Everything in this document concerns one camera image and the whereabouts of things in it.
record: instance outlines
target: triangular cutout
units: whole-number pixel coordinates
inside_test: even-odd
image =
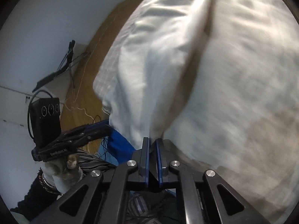
[[[222,184],[218,184],[217,189],[223,201],[226,213],[229,216],[245,209],[245,207]]]
[[[59,207],[59,210],[69,214],[70,216],[76,216],[87,190],[88,186],[83,185],[80,189],[78,189],[76,193],[74,193],[70,198],[68,198],[66,202],[64,202]]]

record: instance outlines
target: black sleeve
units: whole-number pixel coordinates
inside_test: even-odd
[[[50,206],[57,199],[57,196],[58,194],[47,192],[40,184],[39,177],[37,176],[33,181],[28,194],[25,195],[24,200],[18,202],[18,206],[10,209],[10,211],[22,214],[26,219],[32,221]]]

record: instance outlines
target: blue fabric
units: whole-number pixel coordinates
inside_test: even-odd
[[[116,130],[108,137],[108,152],[116,158],[119,164],[129,161],[135,148]]]

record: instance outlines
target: white glove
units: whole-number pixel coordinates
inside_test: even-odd
[[[65,194],[84,176],[78,165],[78,156],[76,154],[42,162],[41,169],[47,183],[56,187],[62,194]]]

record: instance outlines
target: brown floor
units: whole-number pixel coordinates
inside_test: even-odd
[[[92,52],[94,50],[94,52],[91,56],[82,59],[75,71],[75,89],[73,90],[72,86],[69,87],[60,118],[62,131],[90,124],[93,122],[92,118],[95,119],[95,122],[100,121],[100,118],[101,120],[108,118],[101,110],[102,102],[96,97],[92,83],[120,29],[142,1],[126,0],[117,5],[90,41],[86,51]],[[85,109],[91,117],[87,116],[82,109]],[[94,154],[98,151],[100,143],[100,140],[96,140],[82,147],[82,149]]]

